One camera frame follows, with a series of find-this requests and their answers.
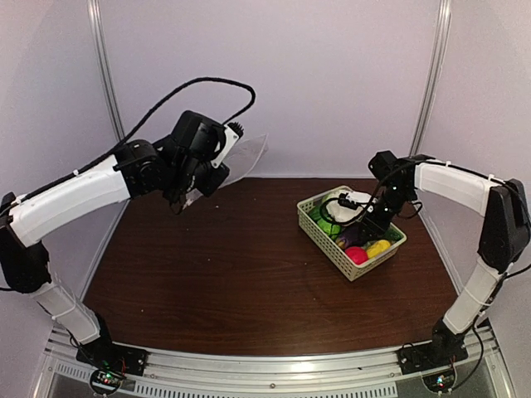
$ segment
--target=yellow pepper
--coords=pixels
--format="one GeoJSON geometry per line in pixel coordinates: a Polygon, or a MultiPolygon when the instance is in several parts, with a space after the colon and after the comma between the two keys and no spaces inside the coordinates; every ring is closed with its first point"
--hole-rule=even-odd
{"type": "Polygon", "coordinates": [[[370,245],[367,249],[367,256],[369,259],[376,257],[380,253],[391,247],[391,243],[388,240],[379,240],[376,243],[370,245]]]}

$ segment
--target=wooden table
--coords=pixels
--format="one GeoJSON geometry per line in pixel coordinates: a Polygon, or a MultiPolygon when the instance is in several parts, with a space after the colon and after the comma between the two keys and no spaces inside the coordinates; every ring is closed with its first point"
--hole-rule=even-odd
{"type": "Polygon", "coordinates": [[[296,203],[372,180],[246,179],[175,216],[129,204],[86,303],[117,342],[211,354],[297,355],[418,342],[455,300],[421,220],[397,255],[349,282],[298,227],[296,203]]]}

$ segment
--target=basket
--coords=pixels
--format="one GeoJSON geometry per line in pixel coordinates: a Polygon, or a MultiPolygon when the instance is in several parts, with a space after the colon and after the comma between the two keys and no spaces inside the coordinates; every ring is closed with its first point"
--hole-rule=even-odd
{"type": "Polygon", "coordinates": [[[314,243],[327,255],[327,257],[332,261],[336,267],[347,277],[349,281],[353,281],[360,276],[366,274],[371,269],[376,268],[378,265],[383,263],[385,260],[393,257],[397,251],[398,246],[402,245],[406,240],[406,234],[400,231],[394,224],[391,224],[390,228],[393,228],[398,232],[402,238],[393,243],[389,249],[380,253],[376,257],[373,257],[363,264],[356,265],[340,248],[335,244],[335,242],[329,238],[326,233],[321,230],[317,224],[311,219],[308,215],[315,207],[320,206],[323,199],[330,194],[335,192],[338,189],[348,189],[352,191],[352,188],[341,186],[335,189],[331,189],[327,192],[320,193],[310,199],[305,201],[300,201],[297,203],[297,212],[299,213],[299,226],[303,229],[306,234],[314,241],[314,243]]]}

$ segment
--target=pink ball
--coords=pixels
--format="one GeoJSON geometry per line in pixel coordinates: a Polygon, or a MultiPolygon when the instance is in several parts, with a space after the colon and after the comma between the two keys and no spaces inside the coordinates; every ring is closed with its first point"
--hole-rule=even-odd
{"type": "Polygon", "coordinates": [[[345,254],[356,264],[363,264],[368,260],[367,252],[361,247],[350,246],[345,250],[345,254]]]}

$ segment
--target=white wall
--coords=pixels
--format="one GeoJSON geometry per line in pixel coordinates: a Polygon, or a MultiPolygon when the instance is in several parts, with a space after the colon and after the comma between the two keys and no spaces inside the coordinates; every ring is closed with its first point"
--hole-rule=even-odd
{"type": "MultiPolygon", "coordinates": [[[[522,180],[531,197],[531,2],[454,0],[451,35],[421,151],[483,173],[522,180]]],[[[481,219],[423,196],[463,282],[481,219]]],[[[531,262],[528,248],[515,269],[531,262]]],[[[531,272],[508,281],[490,310],[519,397],[529,396],[531,272]]]]}
{"type": "MultiPolygon", "coordinates": [[[[111,146],[114,134],[86,1],[2,0],[0,7],[0,195],[21,194],[82,166],[111,146]]],[[[117,210],[45,239],[51,267],[77,293],[117,210]]],[[[0,396],[26,397],[51,322],[29,298],[0,294],[0,396]]]]}
{"type": "MultiPolygon", "coordinates": [[[[114,0],[102,2],[124,126],[200,75],[243,80],[258,94],[241,121],[268,133],[253,175],[368,176],[383,148],[406,155],[420,109],[437,0],[114,0]]],[[[140,135],[169,133],[185,109],[223,120],[247,101],[203,84],[165,105],[140,135]]]]}

